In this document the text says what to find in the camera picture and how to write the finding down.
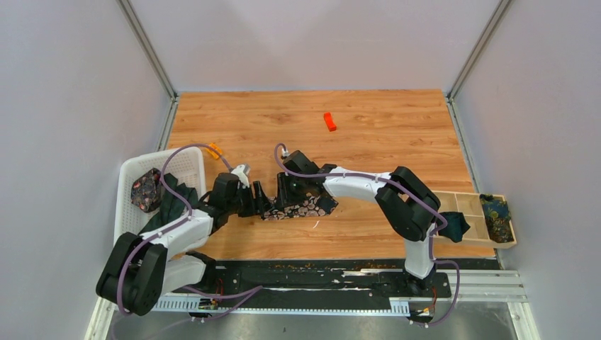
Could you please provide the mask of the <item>black pink rose tie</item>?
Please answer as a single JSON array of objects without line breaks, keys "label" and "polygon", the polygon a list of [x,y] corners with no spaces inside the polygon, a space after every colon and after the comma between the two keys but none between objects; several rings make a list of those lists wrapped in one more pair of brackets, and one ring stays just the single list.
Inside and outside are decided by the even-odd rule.
[{"label": "black pink rose tie", "polygon": [[339,203],[329,195],[307,196],[299,204],[277,208],[273,205],[260,215],[262,220],[287,220],[302,217],[322,217],[330,215]]}]

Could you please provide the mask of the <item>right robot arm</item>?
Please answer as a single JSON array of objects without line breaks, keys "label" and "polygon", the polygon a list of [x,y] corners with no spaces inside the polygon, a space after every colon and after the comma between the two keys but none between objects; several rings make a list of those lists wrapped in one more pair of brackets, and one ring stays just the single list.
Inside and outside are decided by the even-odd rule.
[{"label": "right robot arm", "polygon": [[326,193],[332,198],[354,198],[379,206],[392,229],[405,242],[405,286],[424,295],[433,286],[433,237],[448,222],[439,212],[438,197],[409,168],[392,172],[352,171],[335,164],[318,167],[301,151],[289,152],[283,143],[274,158],[285,179],[280,187],[295,195]]}]

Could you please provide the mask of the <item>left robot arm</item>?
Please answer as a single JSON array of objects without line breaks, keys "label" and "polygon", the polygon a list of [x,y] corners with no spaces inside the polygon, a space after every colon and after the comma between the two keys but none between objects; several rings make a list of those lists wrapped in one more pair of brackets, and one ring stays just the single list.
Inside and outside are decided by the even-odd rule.
[{"label": "left robot arm", "polygon": [[183,204],[183,215],[149,232],[119,236],[96,284],[96,294],[127,315],[143,316],[161,296],[186,286],[201,293],[214,292],[216,261],[197,249],[231,215],[259,215],[259,206],[266,201],[262,194],[254,194],[259,187],[258,181],[246,186],[239,176],[221,173],[210,193],[188,201],[181,191],[165,186],[164,197]]}]

